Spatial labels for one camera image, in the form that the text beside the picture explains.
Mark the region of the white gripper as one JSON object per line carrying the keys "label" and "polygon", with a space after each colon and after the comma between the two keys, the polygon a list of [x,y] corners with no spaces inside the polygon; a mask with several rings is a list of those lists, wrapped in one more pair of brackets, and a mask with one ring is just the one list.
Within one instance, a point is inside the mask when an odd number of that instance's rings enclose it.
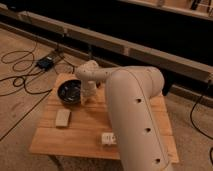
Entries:
{"label": "white gripper", "polygon": [[96,95],[95,81],[81,81],[81,104],[84,105],[91,97]]}

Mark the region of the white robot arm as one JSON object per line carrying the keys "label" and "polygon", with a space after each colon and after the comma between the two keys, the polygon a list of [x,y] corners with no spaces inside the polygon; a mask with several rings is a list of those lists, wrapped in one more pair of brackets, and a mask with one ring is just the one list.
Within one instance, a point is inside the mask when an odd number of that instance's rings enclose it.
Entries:
{"label": "white robot arm", "polygon": [[173,171],[150,99],[164,86],[161,71],[151,66],[101,68],[90,60],[75,70],[81,96],[105,84],[105,101],[124,171]]}

